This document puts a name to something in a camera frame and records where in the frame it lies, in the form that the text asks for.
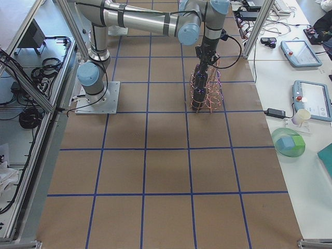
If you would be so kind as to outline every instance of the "device screen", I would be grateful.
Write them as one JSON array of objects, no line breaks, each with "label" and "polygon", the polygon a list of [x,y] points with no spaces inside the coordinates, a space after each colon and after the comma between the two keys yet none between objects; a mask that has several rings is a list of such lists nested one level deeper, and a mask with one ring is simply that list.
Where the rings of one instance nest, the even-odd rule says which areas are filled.
[{"label": "device screen", "polygon": [[301,88],[304,108],[308,110],[311,115],[330,117],[324,87],[302,82]]},{"label": "device screen", "polygon": [[307,44],[303,41],[287,41],[288,48],[293,52],[299,65],[318,63]]}]

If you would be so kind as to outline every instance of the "tablet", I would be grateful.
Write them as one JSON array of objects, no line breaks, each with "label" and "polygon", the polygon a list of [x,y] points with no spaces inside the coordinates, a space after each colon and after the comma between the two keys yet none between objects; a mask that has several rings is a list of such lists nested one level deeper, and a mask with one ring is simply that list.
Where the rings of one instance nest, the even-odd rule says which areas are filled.
[{"label": "tablet", "polygon": [[296,80],[293,85],[295,110],[306,109],[311,118],[332,121],[331,100],[327,85]]},{"label": "tablet", "polygon": [[294,67],[322,65],[320,59],[305,40],[283,40],[280,46]]}]

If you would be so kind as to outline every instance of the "white cup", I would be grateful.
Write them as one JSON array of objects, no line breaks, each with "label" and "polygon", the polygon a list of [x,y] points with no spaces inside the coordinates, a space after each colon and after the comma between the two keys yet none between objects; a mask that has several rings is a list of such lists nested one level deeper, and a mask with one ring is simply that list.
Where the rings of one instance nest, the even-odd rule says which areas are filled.
[{"label": "white cup", "polygon": [[306,109],[299,109],[297,113],[294,115],[292,118],[293,124],[300,126],[302,123],[306,120],[309,120],[311,118],[311,114],[308,110]]}]

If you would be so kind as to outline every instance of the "keyboard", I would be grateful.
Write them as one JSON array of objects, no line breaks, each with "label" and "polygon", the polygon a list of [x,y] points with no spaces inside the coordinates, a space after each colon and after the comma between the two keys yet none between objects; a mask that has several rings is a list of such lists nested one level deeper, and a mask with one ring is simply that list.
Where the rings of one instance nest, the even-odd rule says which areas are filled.
[{"label": "keyboard", "polygon": [[284,0],[274,0],[272,9],[278,16],[290,16],[292,13],[292,10]]}]

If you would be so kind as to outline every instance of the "person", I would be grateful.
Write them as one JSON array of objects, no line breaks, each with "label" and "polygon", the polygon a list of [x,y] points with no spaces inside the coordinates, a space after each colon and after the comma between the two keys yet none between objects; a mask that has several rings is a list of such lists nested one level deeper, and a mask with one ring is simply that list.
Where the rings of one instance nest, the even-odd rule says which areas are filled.
[{"label": "person", "polygon": [[322,40],[322,45],[332,60],[332,10],[319,18],[313,28]]}]

